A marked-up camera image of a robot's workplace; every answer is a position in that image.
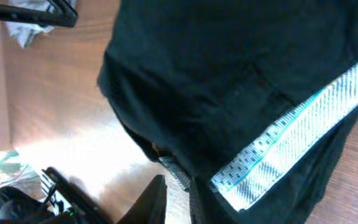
reflective tape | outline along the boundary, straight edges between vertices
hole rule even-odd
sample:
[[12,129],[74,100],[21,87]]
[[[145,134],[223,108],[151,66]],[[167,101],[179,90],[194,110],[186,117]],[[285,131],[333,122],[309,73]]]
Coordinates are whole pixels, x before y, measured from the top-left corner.
[[214,175],[213,186],[235,210],[247,210],[357,106],[358,64],[271,124]]

wooden floor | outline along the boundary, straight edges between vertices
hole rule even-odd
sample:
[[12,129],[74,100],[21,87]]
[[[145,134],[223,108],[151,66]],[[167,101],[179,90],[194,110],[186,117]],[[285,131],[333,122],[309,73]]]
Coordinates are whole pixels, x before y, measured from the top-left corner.
[[[42,153],[48,153],[48,147],[53,148],[53,139],[74,139],[86,136],[90,130],[108,132],[112,124],[117,125],[108,102],[99,93],[96,77],[118,6],[118,0],[79,1],[80,19],[74,29],[57,29],[40,36],[26,50],[5,37],[4,63],[14,147],[49,142],[43,147],[45,151],[39,152],[42,157]],[[125,151],[122,147],[114,151],[114,146],[106,144],[97,146],[112,153],[112,157],[120,157],[121,151]],[[190,222],[188,195],[172,183],[165,170],[146,162],[128,167],[116,169],[119,178],[107,181],[102,194],[96,197],[114,220],[127,212],[155,174],[163,173],[168,176],[168,186],[174,189],[168,195],[167,223]],[[358,223],[358,124],[349,136],[324,200],[308,222]]]

